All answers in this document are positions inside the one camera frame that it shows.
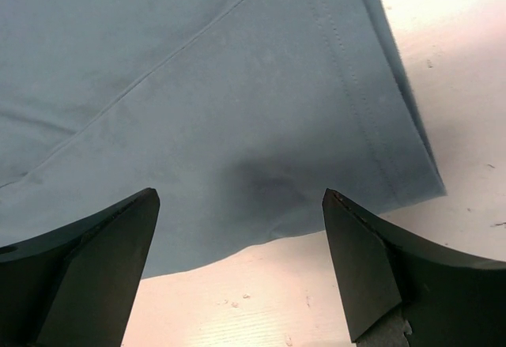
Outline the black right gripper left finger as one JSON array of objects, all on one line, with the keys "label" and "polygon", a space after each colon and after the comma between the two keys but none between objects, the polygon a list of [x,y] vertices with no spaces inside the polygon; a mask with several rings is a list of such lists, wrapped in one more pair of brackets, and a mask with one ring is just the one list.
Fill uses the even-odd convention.
[{"label": "black right gripper left finger", "polygon": [[160,209],[146,188],[1,248],[3,346],[119,346]]}]

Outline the teal blue t shirt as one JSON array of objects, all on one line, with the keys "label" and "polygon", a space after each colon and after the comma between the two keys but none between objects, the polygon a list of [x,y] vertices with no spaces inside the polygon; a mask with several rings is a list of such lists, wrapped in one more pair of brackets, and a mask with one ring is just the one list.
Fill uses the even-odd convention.
[{"label": "teal blue t shirt", "polygon": [[380,0],[1,0],[1,242],[152,187],[144,274],[444,195]]}]

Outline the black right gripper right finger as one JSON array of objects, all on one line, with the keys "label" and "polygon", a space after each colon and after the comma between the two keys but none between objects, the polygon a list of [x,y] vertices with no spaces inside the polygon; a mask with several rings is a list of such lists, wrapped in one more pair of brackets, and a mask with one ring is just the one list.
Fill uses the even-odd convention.
[{"label": "black right gripper right finger", "polygon": [[352,343],[504,345],[504,262],[429,241],[335,190],[323,217]]}]

